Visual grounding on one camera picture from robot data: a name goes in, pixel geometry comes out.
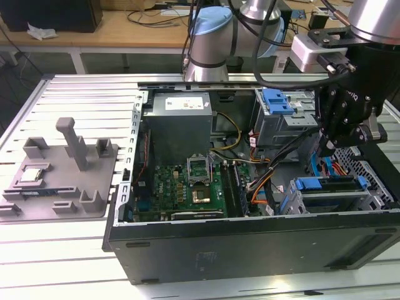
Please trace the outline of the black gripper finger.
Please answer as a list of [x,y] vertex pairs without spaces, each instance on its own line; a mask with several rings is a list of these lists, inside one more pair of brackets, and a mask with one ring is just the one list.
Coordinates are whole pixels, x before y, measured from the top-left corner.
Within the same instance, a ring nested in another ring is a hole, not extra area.
[[366,144],[373,140],[367,125],[338,121],[332,127],[332,142],[335,148],[347,148]]
[[331,156],[339,132],[338,125],[344,113],[338,89],[316,90],[316,113],[321,125],[317,155]]

